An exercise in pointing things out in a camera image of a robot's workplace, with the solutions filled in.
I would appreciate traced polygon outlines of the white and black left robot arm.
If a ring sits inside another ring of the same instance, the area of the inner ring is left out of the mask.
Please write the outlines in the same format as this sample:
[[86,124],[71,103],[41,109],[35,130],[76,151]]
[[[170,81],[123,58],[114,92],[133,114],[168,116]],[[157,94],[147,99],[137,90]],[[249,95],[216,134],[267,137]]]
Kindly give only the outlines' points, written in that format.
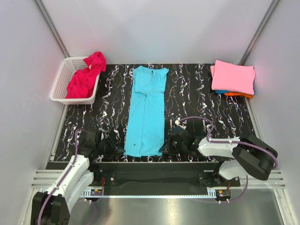
[[125,154],[103,131],[75,131],[75,153],[58,179],[44,192],[36,192],[32,199],[30,224],[67,225],[71,211],[89,186],[99,184],[104,193],[105,176],[96,163],[98,156],[117,158]]

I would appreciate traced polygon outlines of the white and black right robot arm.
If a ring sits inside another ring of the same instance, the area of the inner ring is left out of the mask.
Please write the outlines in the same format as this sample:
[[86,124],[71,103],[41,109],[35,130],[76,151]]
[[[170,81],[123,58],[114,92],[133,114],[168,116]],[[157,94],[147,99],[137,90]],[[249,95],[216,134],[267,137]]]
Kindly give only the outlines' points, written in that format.
[[253,134],[218,139],[192,136],[182,126],[177,126],[167,135],[160,153],[176,155],[185,152],[194,157],[224,157],[213,173],[214,183],[223,186],[229,180],[250,175],[258,180],[267,180],[272,169],[278,165],[278,153]]

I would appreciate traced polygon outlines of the cyan t shirt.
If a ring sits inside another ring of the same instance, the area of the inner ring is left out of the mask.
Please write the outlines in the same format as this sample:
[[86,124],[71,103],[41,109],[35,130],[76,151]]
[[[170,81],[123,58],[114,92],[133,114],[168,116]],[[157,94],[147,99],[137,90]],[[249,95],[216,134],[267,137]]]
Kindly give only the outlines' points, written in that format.
[[133,70],[125,154],[161,156],[165,141],[165,86],[169,69],[143,66]]

